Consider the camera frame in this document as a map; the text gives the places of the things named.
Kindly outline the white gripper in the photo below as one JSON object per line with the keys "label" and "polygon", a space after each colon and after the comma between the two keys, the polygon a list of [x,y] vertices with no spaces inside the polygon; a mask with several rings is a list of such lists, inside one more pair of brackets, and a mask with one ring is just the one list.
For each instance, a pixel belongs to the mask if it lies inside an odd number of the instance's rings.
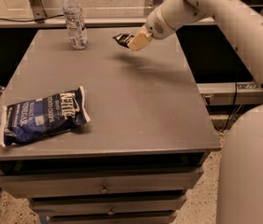
{"label": "white gripper", "polygon": [[128,43],[128,48],[136,51],[148,46],[152,39],[164,39],[174,33],[164,19],[161,6],[156,7],[147,17],[145,22],[145,31],[140,31]]}

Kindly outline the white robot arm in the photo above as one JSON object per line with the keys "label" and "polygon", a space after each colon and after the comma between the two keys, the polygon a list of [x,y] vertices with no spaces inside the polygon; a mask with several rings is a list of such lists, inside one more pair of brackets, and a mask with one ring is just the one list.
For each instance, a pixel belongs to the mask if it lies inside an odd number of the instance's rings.
{"label": "white robot arm", "polygon": [[[184,25],[210,17],[241,61],[236,82],[263,92],[263,15],[242,0],[166,0],[129,41],[138,50]],[[263,104],[242,114],[221,150],[216,224],[263,224]]]}

